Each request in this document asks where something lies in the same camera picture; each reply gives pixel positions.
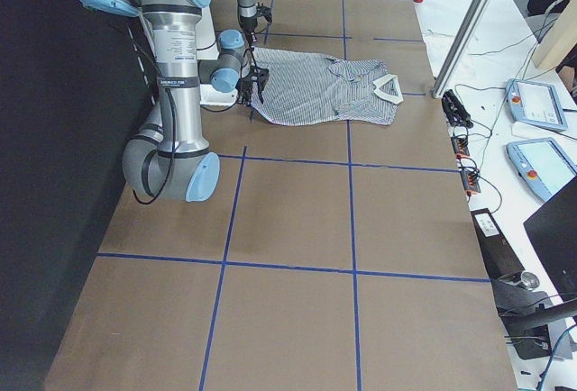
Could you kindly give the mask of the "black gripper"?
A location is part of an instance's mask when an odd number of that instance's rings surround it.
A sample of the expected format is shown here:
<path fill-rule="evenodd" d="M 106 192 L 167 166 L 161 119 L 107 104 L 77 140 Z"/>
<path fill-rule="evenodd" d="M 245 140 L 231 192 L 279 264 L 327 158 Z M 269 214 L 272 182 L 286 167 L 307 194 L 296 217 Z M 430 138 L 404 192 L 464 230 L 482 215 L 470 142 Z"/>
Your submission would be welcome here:
<path fill-rule="evenodd" d="M 269 80 L 270 72 L 267 68 L 251 66 L 247 76 L 242 77 L 238 82 L 238 101 L 240 103 L 251 103 L 253 93 L 257 94 L 257 100 L 264 104 L 263 91 Z"/>
<path fill-rule="evenodd" d="M 260 18 L 263 18 L 268 26 L 272 24 L 272 10 L 269 6 L 262 3 L 256 3 L 250 6 L 239 6 L 239 25 L 242 31 L 248 31 L 247 41 L 249 45 L 254 45 L 258 40 L 255 30 Z"/>

